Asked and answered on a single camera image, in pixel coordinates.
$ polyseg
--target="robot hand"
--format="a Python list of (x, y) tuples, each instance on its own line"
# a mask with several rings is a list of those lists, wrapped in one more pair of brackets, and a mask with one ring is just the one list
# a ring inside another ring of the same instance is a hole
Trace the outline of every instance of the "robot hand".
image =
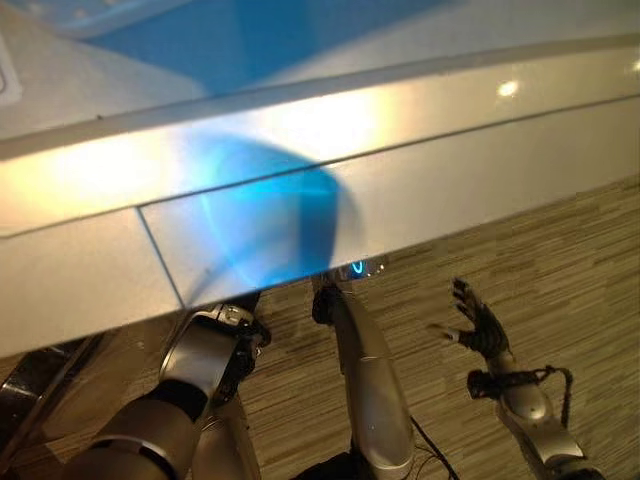
[(509, 340), (493, 312), (461, 279), (454, 279), (456, 308), (474, 325), (473, 331), (432, 325), (439, 335), (480, 353), (488, 373), (469, 373), (467, 386), (472, 398), (491, 398), (498, 402), (498, 417), (514, 435), (532, 472), (541, 480), (603, 480), (566, 429), (569, 389), (565, 394), (563, 419), (553, 415), (549, 398), (539, 384), (550, 373), (566, 369), (546, 367), (521, 371), (511, 353)]
[(485, 360), (497, 358), (509, 351), (509, 340), (493, 312), (475, 294), (471, 287), (459, 278), (453, 280), (453, 296), (456, 308), (467, 317), (475, 329), (473, 331), (433, 325), (445, 338), (480, 353)]

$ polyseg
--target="blue light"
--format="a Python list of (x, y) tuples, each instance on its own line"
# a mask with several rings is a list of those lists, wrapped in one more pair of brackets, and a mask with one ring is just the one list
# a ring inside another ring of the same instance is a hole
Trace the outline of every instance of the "blue light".
[(354, 272), (360, 275), (362, 272), (364, 272), (364, 262), (362, 260), (360, 260), (359, 262), (353, 262), (351, 264), (351, 268), (353, 268)]

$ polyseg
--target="wooden floor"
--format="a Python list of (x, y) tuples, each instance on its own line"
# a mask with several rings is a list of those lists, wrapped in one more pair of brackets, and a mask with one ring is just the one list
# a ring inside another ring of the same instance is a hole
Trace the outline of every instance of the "wooden floor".
[[(573, 371), (570, 429), (607, 478), (640, 478), (638, 178), (390, 260), (387, 272), (357, 284), (357, 293), (384, 330), (411, 412), (463, 480), (532, 477), (492, 403), (469, 399), (466, 375), (482, 366), (481, 358), (443, 345), (426, 329), (431, 322), (465, 325), (451, 308), (454, 275), (492, 306), (523, 366)], [(290, 478), (349, 443), (335, 339), (311, 320), (311, 299), (305, 280), (265, 292), (260, 301), (273, 344), (240, 392), (264, 479)], [(48, 438), (57, 439), (19, 455), (21, 478), (55, 478), (60, 462), (120, 405), (153, 386), (176, 318), (110, 335), (45, 425)], [(544, 388), (558, 405), (561, 379)], [(420, 475), (446, 477), (437, 464)]]

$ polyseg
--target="black joint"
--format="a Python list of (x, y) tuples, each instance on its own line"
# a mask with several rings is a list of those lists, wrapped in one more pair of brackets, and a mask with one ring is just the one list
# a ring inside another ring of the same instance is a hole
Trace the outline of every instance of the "black joint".
[(318, 290), (313, 297), (311, 317), (320, 325), (333, 325), (332, 312), (336, 297), (340, 296), (340, 289), (329, 285)]
[(143, 398), (170, 403), (186, 413), (192, 422), (200, 418), (208, 402), (202, 390), (179, 380), (165, 380)]

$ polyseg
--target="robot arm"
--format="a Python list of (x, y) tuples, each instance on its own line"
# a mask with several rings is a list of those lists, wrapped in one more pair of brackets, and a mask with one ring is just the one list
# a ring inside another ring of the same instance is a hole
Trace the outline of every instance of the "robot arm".
[(509, 348), (500, 322), (463, 280), (453, 281), (456, 307), (474, 324), (473, 331), (434, 326), (446, 338), (480, 353), (488, 373), (469, 374), (472, 398), (492, 398), (498, 402), (498, 417), (511, 431), (533, 473), (541, 480), (604, 480), (566, 429), (568, 400), (562, 421), (552, 411), (551, 402), (539, 383), (555, 371), (523, 372)]
[(184, 478), (206, 427), (205, 413), (233, 404), (238, 383), (269, 341), (268, 330), (242, 308), (219, 304), (193, 315), (165, 358), (159, 385), (122, 408), (66, 465), (63, 479)]

